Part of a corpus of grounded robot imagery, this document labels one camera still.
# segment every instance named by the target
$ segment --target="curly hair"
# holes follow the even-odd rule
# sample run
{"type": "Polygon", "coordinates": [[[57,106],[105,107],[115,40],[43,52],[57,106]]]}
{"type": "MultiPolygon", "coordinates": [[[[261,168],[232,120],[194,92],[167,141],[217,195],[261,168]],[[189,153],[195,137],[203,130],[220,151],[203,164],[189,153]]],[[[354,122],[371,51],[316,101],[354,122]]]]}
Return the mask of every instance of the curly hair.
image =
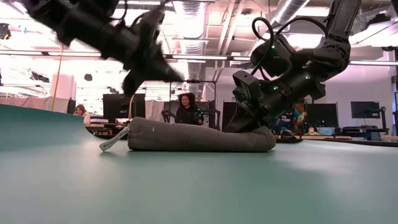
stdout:
{"type": "Polygon", "coordinates": [[[190,105],[190,106],[195,105],[195,94],[193,94],[193,93],[182,93],[182,94],[179,94],[179,96],[178,96],[178,100],[179,100],[179,102],[180,102],[180,106],[182,106],[181,101],[182,101],[182,97],[183,97],[183,96],[188,97],[189,105],[190,105]]]}

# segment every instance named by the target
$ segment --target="rolled cloth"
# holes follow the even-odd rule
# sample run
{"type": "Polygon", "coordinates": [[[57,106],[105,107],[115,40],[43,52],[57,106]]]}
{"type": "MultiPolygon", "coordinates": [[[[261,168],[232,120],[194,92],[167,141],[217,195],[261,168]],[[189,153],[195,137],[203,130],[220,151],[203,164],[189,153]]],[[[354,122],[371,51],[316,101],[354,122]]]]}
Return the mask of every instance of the rolled cloth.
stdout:
{"type": "Polygon", "coordinates": [[[189,124],[133,118],[128,146],[135,151],[267,152],[276,140],[267,127],[251,133],[223,133],[189,124]]]}

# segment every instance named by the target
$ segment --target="teal table surface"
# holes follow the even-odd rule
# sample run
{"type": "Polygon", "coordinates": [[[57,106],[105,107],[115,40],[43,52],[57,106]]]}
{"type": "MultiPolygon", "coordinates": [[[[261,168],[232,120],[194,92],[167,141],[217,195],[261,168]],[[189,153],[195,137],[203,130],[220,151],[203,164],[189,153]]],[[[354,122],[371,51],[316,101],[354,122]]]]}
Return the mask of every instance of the teal table surface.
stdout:
{"type": "Polygon", "coordinates": [[[102,152],[70,114],[0,105],[0,223],[398,223],[398,149],[102,152]]]}

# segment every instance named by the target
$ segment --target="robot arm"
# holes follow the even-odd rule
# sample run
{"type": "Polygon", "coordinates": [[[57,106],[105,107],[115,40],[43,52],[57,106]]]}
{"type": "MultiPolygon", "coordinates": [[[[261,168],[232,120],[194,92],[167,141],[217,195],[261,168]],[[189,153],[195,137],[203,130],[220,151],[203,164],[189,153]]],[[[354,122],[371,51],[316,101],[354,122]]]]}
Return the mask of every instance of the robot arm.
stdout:
{"type": "Polygon", "coordinates": [[[165,123],[170,123],[170,117],[174,118],[175,123],[179,123],[177,115],[168,110],[162,110],[162,116],[165,123]]]}
{"type": "Polygon", "coordinates": [[[57,33],[58,40],[69,46],[72,40],[98,49],[101,58],[115,58],[130,70],[123,83],[125,94],[132,95],[145,80],[181,82],[156,43],[159,25],[165,16],[165,2],[126,26],[124,16],[113,19],[118,0],[24,0],[29,15],[57,33]],[[119,20],[116,26],[111,21],[119,20]]]}
{"type": "Polygon", "coordinates": [[[215,129],[220,130],[221,111],[219,111],[218,109],[207,109],[203,111],[203,115],[211,115],[211,114],[216,116],[215,129]]]}
{"type": "MultiPolygon", "coordinates": [[[[335,0],[326,26],[322,27],[326,32],[323,43],[315,49],[296,52],[280,32],[273,36],[270,31],[273,38],[253,51],[251,62],[270,76],[280,77],[273,81],[258,80],[245,71],[236,72],[233,94],[239,107],[223,131],[241,133],[259,126],[270,127],[276,118],[306,96],[310,95],[314,100],[325,96],[322,82],[348,66],[351,51],[348,37],[360,4],[360,0],[335,0]]],[[[297,20],[311,21],[298,17],[289,23],[297,20]]]]}

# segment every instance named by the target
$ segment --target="black cable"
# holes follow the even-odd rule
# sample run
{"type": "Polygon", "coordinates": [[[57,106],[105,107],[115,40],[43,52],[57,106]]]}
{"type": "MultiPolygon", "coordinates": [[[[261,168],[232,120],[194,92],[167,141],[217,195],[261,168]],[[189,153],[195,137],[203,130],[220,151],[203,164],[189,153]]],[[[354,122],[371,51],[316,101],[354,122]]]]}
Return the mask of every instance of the black cable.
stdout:
{"type": "Polygon", "coordinates": [[[253,21],[251,22],[251,29],[253,30],[254,35],[255,35],[258,39],[263,40],[263,41],[269,41],[269,45],[268,45],[267,50],[264,52],[264,55],[262,56],[262,58],[260,59],[260,61],[257,63],[257,65],[254,67],[253,71],[250,73],[251,75],[254,75],[254,74],[256,73],[256,71],[257,71],[259,68],[261,68],[261,62],[265,59],[265,57],[267,56],[268,51],[271,50],[272,45],[274,44],[274,31],[272,30],[271,23],[270,23],[267,19],[265,19],[265,18],[263,18],[263,17],[257,17],[257,18],[255,18],[255,19],[253,19],[253,21]],[[268,30],[269,30],[269,35],[270,35],[269,40],[266,40],[265,38],[263,38],[263,37],[257,32],[257,30],[256,30],[256,22],[257,22],[257,21],[261,21],[261,22],[265,23],[265,25],[267,26],[267,28],[268,28],[268,30]]]}
{"type": "Polygon", "coordinates": [[[120,17],[119,19],[113,19],[113,20],[119,20],[119,21],[124,22],[124,18],[126,18],[126,16],[127,16],[128,9],[129,9],[129,3],[127,0],[124,0],[124,12],[123,12],[122,17],[120,17]]]}
{"type": "Polygon", "coordinates": [[[147,14],[147,12],[142,13],[141,15],[137,16],[134,21],[132,22],[132,26],[136,25],[138,23],[138,20],[140,20],[142,17],[144,17],[144,15],[147,14]]]}
{"type": "Polygon", "coordinates": [[[321,22],[316,21],[315,19],[312,19],[311,17],[305,17],[305,16],[303,16],[303,17],[296,17],[296,18],[294,18],[294,19],[288,21],[286,24],[284,24],[275,34],[274,34],[273,29],[272,29],[271,23],[270,23],[267,19],[265,19],[265,18],[263,18],[263,17],[257,17],[257,18],[255,18],[255,19],[253,19],[252,24],[251,24],[251,29],[253,30],[254,35],[255,35],[258,39],[263,40],[263,41],[269,41],[269,45],[268,45],[268,48],[267,48],[266,52],[264,53],[264,55],[263,55],[262,58],[260,59],[260,61],[259,61],[259,62],[257,63],[257,65],[254,67],[253,71],[251,72],[251,75],[254,75],[254,74],[257,72],[257,70],[260,70],[262,78],[263,78],[264,80],[269,80],[269,79],[265,76],[264,72],[262,71],[261,62],[265,59],[265,57],[267,56],[268,51],[272,48],[272,45],[274,44],[274,37],[275,37],[275,35],[279,35],[280,33],[282,33],[282,31],[283,31],[287,26],[291,25],[291,24],[292,24],[293,22],[295,22],[295,21],[308,21],[308,22],[311,22],[311,23],[315,24],[317,27],[319,27],[319,28],[323,31],[325,37],[328,37],[328,36],[329,36],[329,31],[328,31],[328,29],[327,29],[321,22]],[[269,35],[270,35],[269,40],[266,40],[265,38],[263,38],[263,37],[258,33],[258,31],[257,31],[257,29],[256,29],[256,26],[255,26],[255,23],[256,23],[257,21],[262,21],[262,22],[265,23],[265,25],[267,26],[267,28],[268,28],[268,30],[269,30],[269,35]]]}

